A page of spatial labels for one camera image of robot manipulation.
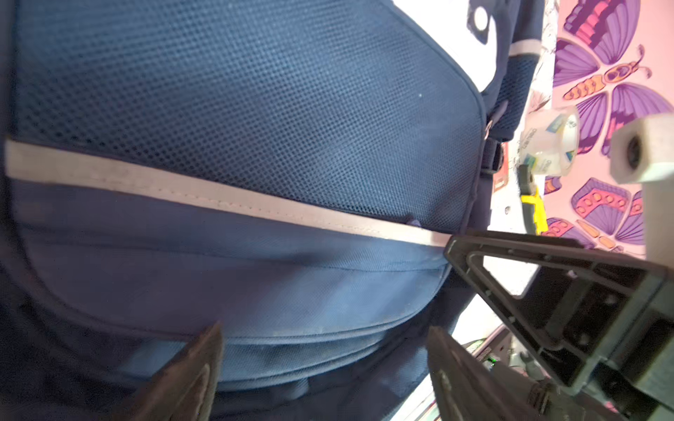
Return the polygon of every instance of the backpack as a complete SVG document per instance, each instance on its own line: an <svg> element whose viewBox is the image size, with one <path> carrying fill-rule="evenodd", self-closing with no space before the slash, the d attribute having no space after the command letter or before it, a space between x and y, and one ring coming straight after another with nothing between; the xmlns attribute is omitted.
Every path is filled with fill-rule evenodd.
<svg viewBox="0 0 674 421"><path fill-rule="evenodd" d="M212 419L393 414L538 61L542 0L463 3L480 90L385 0L3 1L8 410L91 419L220 321Z"/></svg>

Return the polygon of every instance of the white circle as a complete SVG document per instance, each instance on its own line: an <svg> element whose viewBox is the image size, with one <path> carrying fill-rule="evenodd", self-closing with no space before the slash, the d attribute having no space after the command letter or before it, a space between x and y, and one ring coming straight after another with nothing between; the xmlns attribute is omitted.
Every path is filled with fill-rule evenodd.
<svg viewBox="0 0 674 421"><path fill-rule="evenodd" d="M487 29L487 23L489 22L489 16L484 7L479 6L475 9L475 13L472 15L472 20L475 23L475 28L478 31L483 31Z"/></svg>

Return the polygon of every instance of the black hole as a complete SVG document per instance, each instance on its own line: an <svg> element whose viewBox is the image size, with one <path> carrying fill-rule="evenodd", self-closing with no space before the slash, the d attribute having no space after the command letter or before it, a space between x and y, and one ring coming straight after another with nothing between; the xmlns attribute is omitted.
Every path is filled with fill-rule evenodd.
<svg viewBox="0 0 674 421"><path fill-rule="evenodd" d="M635 170L639 166L639 162L641 162L641 139L634 136L627 144L627 163L630 168Z"/></svg>

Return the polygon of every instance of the packing tape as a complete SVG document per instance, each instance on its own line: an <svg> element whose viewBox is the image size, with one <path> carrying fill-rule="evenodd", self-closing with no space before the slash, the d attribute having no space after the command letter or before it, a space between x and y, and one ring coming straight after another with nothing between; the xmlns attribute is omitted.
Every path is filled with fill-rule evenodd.
<svg viewBox="0 0 674 421"><path fill-rule="evenodd" d="M533 112L526 117L522 132L520 164L534 175L566 175L578 151L579 136L575 106Z"/></svg>

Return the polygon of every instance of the beige trim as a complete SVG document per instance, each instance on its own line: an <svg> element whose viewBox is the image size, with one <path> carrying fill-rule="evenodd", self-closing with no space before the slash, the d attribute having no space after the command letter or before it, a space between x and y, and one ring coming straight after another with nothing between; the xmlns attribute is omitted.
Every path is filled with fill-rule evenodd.
<svg viewBox="0 0 674 421"><path fill-rule="evenodd" d="M444 247L449 234L338 212L141 165L5 142L5 170L13 179L93 187L325 230Z"/></svg>
<svg viewBox="0 0 674 421"><path fill-rule="evenodd" d="M541 55L542 44L540 40L521 40L510 45L508 56L513 57L523 54Z"/></svg>

